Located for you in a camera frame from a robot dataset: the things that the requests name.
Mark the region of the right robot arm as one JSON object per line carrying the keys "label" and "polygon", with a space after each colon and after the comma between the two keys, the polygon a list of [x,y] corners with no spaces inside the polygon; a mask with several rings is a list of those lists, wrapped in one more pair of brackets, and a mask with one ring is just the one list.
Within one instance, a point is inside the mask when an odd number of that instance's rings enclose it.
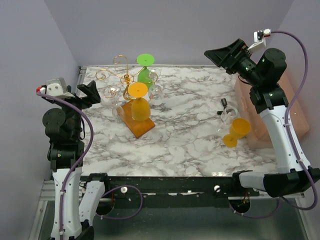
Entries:
{"label": "right robot arm", "polygon": [[287,68],[286,55],[268,48],[255,63],[246,43],[237,39],[230,45],[206,50],[204,55],[229,75],[238,74],[250,85],[250,100],[264,122],[275,151],[277,173],[243,171],[233,174],[230,191],[241,196],[248,188],[267,192],[273,198],[302,193],[320,179],[304,155],[291,118],[286,115],[289,101],[278,84]]}

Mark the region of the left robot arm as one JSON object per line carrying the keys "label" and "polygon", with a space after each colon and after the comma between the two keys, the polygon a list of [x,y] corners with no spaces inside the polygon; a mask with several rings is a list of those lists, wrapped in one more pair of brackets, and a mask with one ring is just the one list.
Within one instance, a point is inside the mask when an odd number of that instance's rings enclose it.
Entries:
{"label": "left robot arm", "polygon": [[37,96],[58,105],[42,118],[50,147],[50,162],[55,187],[52,240],[92,240],[93,220],[101,198],[107,197],[111,185],[107,173],[92,173],[80,196],[84,156],[93,143],[94,130],[83,110],[101,101],[96,82],[79,84],[85,95],[78,97],[63,78],[48,80],[37,88]]}

